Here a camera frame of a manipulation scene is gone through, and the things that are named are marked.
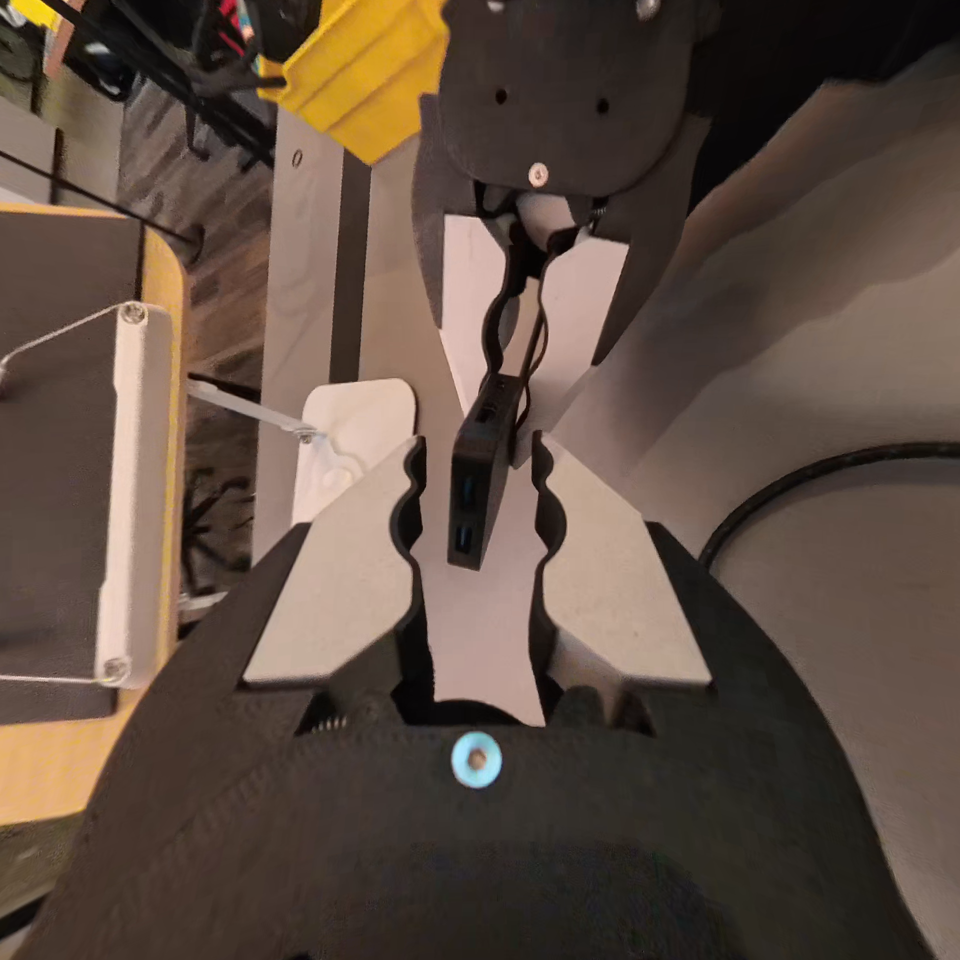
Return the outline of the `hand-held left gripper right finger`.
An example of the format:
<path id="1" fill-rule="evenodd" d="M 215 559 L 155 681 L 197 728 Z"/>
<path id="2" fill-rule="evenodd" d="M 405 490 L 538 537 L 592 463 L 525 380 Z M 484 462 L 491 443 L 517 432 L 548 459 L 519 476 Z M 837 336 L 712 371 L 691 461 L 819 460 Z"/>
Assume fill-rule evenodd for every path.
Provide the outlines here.
<path id="1" fill-rule="evenodd" d="M 551 435 L 537 432 L 531 453 L 545 549 L 530 611 L 541 700 L 581 687 L 602 702 L 707 690 L 711 671 L 642 513 Z"/>

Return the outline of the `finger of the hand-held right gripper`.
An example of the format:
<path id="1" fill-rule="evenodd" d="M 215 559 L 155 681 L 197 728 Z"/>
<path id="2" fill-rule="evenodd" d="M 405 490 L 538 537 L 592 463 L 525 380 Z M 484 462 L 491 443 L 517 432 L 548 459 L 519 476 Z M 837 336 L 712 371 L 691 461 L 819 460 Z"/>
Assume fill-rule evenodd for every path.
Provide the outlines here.
<path id="1" fill-rule="evenodd" d="M 445 214 L 442 246 L 442 348 L 465 418 L 487 375 L 486 318 L 501 294 L 510 228 L 518 217 L 491 221 Z"/>
<path id="2" fill-rule="evenodd" d="M 513 432 L 514 469 L 529 459 L 534 434 L 558 425 L 594 366 L 627 253 L 627 245 L 585 228 L 551 237 L 520 373 L 523 409 Z"/>

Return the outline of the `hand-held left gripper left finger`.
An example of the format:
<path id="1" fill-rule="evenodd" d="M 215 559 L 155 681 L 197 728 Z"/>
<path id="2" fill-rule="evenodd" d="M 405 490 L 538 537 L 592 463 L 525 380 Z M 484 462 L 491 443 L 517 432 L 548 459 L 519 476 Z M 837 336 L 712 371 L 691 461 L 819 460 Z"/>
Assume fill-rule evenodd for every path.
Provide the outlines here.
<path id="1" fill-rule="evenodd" d="M 333 703 L 433 690 L 422 574 L 426 439 L 402 443 L 309 525 L 243 673 Z"/>

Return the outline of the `black square hub adapter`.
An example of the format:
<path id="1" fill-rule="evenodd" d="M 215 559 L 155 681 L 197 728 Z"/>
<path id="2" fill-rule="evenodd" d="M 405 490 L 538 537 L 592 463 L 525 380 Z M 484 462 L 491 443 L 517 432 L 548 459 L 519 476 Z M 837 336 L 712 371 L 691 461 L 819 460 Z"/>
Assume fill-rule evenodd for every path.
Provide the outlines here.
<path id="1" fill-rule="evenodd" d="M 447 560 L 480 570 L 512 462 L 522 379 L 487 378 L 455 438 L 451 455 Z"/>

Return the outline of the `person's right forearm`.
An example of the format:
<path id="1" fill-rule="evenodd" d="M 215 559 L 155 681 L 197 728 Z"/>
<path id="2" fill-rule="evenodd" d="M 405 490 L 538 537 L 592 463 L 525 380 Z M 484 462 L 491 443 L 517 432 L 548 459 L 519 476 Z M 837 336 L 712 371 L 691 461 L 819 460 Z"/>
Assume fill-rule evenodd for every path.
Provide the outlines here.
<path id="1" fill-rule="evenodd" d="M 958 37 L 957 1 L 729 1 L 691 62 L 692 108 L 711 119 L 688 212 L 826 84 L 884 83 Z"/>

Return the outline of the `yellow plastic storage bin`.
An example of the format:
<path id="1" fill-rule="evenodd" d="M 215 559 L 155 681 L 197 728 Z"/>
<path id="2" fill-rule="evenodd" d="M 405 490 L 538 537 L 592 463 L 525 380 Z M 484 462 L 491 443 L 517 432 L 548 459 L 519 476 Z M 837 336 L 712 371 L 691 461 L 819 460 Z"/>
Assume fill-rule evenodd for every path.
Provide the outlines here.
<path id="1" fill-rule="evenodd" d="M 444 1 L 322 2 L 317 29 L 284 63 L 262 56 L 259 96 L 374 166 L 421 129 L 449 44 Z"/>

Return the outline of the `white stand with wooden board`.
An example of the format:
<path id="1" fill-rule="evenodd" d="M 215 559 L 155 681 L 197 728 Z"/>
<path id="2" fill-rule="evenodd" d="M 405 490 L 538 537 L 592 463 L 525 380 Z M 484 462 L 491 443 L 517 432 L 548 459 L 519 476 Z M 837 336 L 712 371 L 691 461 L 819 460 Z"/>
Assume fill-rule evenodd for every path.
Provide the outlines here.
<path id="1" fill-rule="evenodd" d="M 106 522 L 105 572 L 98 595 L 99 634 L 108 653 L 127 650 L 139 641 L 151 641 L 145 675 L 134 657 L 119 656 L 118 686 L 132 688 L 121 696 L 112 717 L 89 721 L 60 721 L 2 726 L 2 827 L 78 815 L 90 807 L 99 786 L 119 756 L 124 738 L 143 718 L 144 704 L 155 697 L 161 680 L 171 677 L 169 663 L 186 666 L 186 656 L 174 651 L 174 493 L 176 458 L 182 443 L 175 438 L 185 391 L 211 398 L 214 389 L 204 382 L 185 381 L 179 369 L 179 347 L 168 348 L 167 371 L 154 376 L 149 369 L 148 344 L 154 333 L 169 326 L 179 335 L 179 321 L 163 305 L 118 303 L 99 315 L 114 316 L 116 358 L 112 390 L 116 399 L 110 492 Z M 379 465 L 403 441 L 415 437 L 415 398 L 402 380 L 387 379 L 324 386 L 314 390 L 308 406 L 332 409 L 320 430 L 287 419 L 301 429 L 304 443 L 294 483 L 293 534 L 303 537 L 280 585 L 256 611 L 240 616 L 228 627 L 226 638 L 239 641 L 241 628 L 252 636 L 240 661 L 243 671 L 228 675 L 228 693 L 262 697 L 264 694 L 313 691 L 328 699 L 338 714 L 351 702 L 332 702 L 313 687 L 249 687 L 243 673 L 258 645 L 279 598 L 309 525 Z"/>

